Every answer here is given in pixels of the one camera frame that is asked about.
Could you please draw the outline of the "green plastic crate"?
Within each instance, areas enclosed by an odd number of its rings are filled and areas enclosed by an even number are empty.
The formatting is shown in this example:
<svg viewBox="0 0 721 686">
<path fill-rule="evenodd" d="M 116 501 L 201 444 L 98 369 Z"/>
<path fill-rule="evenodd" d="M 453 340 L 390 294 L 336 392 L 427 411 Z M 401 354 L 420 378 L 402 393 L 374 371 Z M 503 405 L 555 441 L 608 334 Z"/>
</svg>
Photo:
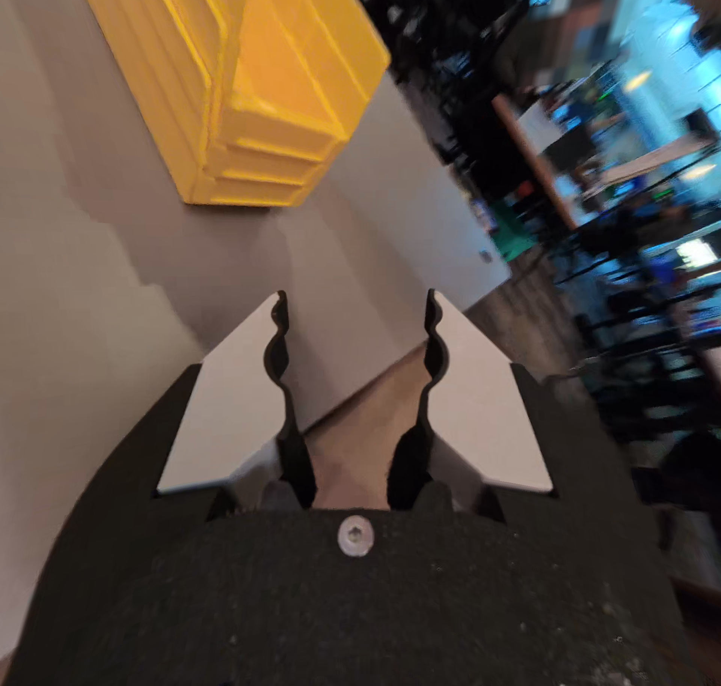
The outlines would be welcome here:
<svg viewBox="0 0 721 686">
<path fill-rule="evenodd" d="M 537 239 L 511 206 L 504 201 L 490 205 L 495 223 L 490 238 L 505 263 L 509 264 L 537 245 Z"/>
</svg>

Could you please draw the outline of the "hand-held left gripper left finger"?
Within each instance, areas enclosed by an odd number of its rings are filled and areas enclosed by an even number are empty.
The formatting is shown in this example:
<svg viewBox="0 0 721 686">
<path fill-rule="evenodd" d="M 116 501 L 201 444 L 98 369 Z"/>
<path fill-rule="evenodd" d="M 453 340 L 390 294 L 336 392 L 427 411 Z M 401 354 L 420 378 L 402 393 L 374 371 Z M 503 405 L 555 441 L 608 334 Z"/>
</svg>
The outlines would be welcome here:
<svg viewBox="0 0 721 686">
<path fill-rule="evenodd" d="M 220 488 L 256 509 L 269 483 L 284 482 L 301 509 L 317 482 L 284 383 L 290 364 L 288 297 L 270 294 L 203 358 L 166 464 L 160 496 Z"/>
</svg>

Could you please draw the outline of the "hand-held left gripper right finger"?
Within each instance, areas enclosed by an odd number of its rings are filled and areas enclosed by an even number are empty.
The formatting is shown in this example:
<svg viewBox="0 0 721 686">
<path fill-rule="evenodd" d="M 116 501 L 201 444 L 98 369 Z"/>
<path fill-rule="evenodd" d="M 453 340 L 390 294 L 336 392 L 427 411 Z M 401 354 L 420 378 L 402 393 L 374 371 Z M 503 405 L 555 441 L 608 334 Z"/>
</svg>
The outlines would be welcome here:
<svg viewBox="0 0 721 686">
<path fill-rule="evenodd" d="M 423 365 L 429 382 L 414 425 L 395 447 L 391 510 L 409 511 L 432 482 L 456 511 L 499 511 L 497 491 L 554 493 L 514 364 L 440 291 L 430 289 Z"/>
</svg>

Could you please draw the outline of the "person's beige trouser leg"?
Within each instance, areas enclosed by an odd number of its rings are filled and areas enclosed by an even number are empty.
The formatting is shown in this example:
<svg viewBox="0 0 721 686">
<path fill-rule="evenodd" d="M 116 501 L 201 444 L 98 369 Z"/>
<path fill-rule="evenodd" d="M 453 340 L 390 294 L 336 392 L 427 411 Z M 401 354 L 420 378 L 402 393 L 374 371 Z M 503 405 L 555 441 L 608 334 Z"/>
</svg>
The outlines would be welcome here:
<svg viewBox="0 0 721 686">
<path fill-rule="evenodd" d="M 320 510 L 388 510 L 386 478 L 395 447 L 416 421 L 425 345 L 414 349 L 307 432 Z"/>
</svg>

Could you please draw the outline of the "grey desk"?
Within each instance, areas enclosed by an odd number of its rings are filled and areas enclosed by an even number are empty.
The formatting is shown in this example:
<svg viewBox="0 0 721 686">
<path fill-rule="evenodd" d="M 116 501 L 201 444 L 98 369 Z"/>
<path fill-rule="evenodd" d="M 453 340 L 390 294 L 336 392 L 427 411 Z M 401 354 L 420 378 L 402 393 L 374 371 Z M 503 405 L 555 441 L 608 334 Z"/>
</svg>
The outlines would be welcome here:
<svg viewBox="0 0 721 686">
<path fill-rule="evenodd" d="M 291 209 L 185 205 L 86 0 L 2 0 L 2 657 L 87 483 L 272 292 L 308 429 L 509 278 L 389 76 Z M 486 264 L 479 251 L 493 262 Z"/>
</svg>

